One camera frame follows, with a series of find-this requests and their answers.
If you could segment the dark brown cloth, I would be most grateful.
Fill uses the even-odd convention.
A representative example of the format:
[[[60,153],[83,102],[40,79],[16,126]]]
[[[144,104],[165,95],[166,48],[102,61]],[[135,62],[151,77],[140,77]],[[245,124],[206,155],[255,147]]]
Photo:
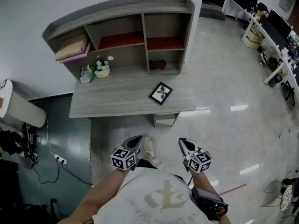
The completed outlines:
[[[150,70],[164,70],[167,62],[165,60],[149,60]]]

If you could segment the person's white printed t-shirt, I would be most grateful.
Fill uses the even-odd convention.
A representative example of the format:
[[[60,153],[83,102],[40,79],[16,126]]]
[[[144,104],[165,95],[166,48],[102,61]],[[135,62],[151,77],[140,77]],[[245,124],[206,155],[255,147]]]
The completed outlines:
[[[93,223],[212,224],[183,180],[152,168],[130,171],[116,196],[93,215]]]

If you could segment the black tripod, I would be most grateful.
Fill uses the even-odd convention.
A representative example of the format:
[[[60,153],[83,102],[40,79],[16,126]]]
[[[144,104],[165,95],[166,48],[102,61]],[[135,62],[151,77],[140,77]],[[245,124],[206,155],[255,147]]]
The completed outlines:
[[[50,199],[50,214],[53,218],[58,219],[56,215],[56,210],[57,210],[57,200],[52,198]]]

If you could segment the black framed picture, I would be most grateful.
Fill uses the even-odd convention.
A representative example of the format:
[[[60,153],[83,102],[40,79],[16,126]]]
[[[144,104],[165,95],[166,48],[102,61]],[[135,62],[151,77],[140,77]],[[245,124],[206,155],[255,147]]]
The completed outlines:
[[[173,89],[166,84],[160,82],[149,95],[149,98],[159,105],[163,105],[166,99],[170,96]]]

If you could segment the clear plastic bag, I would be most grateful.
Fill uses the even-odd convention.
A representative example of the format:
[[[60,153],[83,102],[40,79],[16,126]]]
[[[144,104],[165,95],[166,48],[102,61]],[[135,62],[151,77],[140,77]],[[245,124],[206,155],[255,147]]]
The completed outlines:
[[[93,77],[93,70],[90,65],[87,65],[85,67],[82,67],[81,69],[81,75],[80,75],[80,83],[85,84],[91,81]]]

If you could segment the white rounded cabinet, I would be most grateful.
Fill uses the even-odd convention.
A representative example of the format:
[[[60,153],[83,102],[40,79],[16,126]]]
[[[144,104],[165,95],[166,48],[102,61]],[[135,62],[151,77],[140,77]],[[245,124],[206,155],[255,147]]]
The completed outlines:
[[[18,95],[12,81],[6,79],[0,85],[0,118],[10,126],[25,122],[41,128],[46,122],[46,112]]]

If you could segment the cardboard box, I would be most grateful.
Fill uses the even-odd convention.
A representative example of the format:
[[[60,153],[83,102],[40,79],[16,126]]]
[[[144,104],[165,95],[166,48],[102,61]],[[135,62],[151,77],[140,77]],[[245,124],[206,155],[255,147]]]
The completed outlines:
[[[264,40],[264,35],[259,30],[251,28],[250,31],[247,33],[247,38],[251,42],[261,44]]]
[[[252,49],[258,49],[261,45],[257,42],[251,41],[247,36],[245,37],[243,42],[246,45],[246,47],[252,48]]]

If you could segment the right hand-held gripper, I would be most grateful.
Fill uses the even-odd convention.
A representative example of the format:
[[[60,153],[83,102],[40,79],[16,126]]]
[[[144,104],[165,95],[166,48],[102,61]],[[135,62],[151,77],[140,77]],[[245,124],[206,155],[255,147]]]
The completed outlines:
[[[197,142],[188,138],[179,138],[178,144],[183,156],[185,157],[183,164],[187,172],[192,170],[195,173],[202,173],[203,171],[209,169],[212,162],[212,157],[208,151],[200,148]],[[188,150],[198,151],[186,156]]]

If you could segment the grey wooden shelf hutch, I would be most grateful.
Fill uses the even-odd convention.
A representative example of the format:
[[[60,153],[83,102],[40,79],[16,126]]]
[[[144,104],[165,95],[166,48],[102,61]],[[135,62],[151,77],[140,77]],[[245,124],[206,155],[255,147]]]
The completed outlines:
[[[63,41],[86,34],[87,57],[63,63],[76,79],[82,67],[95,65],[97,55],[114,58],[108,60],[110,70],[137,66],[150,74],[149,60],[165,60],[165,69],[172,63],[181,73],[194,10],[192,0],[109,0],[50,23],[42,37],[56,53]]]

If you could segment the black backpack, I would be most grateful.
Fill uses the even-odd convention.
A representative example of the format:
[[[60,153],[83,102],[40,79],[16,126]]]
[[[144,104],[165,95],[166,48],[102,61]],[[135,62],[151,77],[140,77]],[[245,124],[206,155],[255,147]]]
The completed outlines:
[[[21,212],[21,221],[23,224],[56,224],[57,218],[49,212],[45,204],[26,204]]]

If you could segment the black screen recorder device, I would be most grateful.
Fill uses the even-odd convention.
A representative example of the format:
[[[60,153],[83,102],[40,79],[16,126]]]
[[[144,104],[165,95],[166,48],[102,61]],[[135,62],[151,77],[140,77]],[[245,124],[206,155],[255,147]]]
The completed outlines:
[[[216,193],[211,193],[197,187],[191,189],[192,197],[197,207],[210,221],[220,221],[228,211],[228,204]]]

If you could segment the black office chair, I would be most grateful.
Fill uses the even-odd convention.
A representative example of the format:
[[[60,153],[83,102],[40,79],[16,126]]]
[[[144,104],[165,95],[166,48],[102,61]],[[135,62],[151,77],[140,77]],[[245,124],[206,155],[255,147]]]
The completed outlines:
[[[282,87],[284,87],[287,91],[287,95],[285,96],[285,100],[288,100],[289,98],[292,98],[292,106],[295,106],[295,89],[291,87],[289,81],[281,82],[280,84]]]

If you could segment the person's black shorts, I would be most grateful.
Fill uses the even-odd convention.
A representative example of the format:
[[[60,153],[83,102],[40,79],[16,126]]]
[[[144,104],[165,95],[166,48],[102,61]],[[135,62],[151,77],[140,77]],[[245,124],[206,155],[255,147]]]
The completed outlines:
[[[152,165],[149,161],[140,159],[136,165],[137,168],[152,168],[157,169],[154,165]]]

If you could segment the person's right forearm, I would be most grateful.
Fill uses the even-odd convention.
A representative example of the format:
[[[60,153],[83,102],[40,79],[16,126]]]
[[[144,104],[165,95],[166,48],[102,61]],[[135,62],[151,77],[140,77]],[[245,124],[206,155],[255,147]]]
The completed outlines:
[[[195,187],[205,190],[210,193],[217,194],[216,190],[213,188],[211,183],[209,182],[208,178],[205,176],[204,172],[196,173],[193,170],[190,170],[190,173],[193,178],[193,184]],[[219,220],[219,224],[231,224],[227,215],[223,215]]]

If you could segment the light wood-grain table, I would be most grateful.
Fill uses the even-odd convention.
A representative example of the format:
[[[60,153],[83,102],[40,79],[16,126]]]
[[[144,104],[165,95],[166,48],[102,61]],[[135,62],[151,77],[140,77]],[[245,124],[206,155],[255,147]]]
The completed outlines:
[[[160,105],[150,94],[163,83],[172,92]],[[137,66],[114,68],[109,76],[89,83],[76,82],[70,118],[102,118],[194,111],[196,108],[186,67],[179,73],[174,64],[150,74]]]

